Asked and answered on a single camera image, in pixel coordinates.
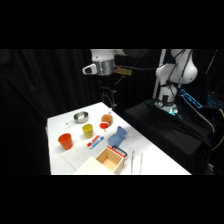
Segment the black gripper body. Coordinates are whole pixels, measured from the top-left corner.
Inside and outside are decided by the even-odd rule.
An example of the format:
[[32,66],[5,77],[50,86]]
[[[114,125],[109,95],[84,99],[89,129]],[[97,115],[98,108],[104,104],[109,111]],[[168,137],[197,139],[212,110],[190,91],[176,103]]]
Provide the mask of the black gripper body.
[[112,97],[116,93],[116,90],[109,87],[100,86],[99,92],[101,97]]

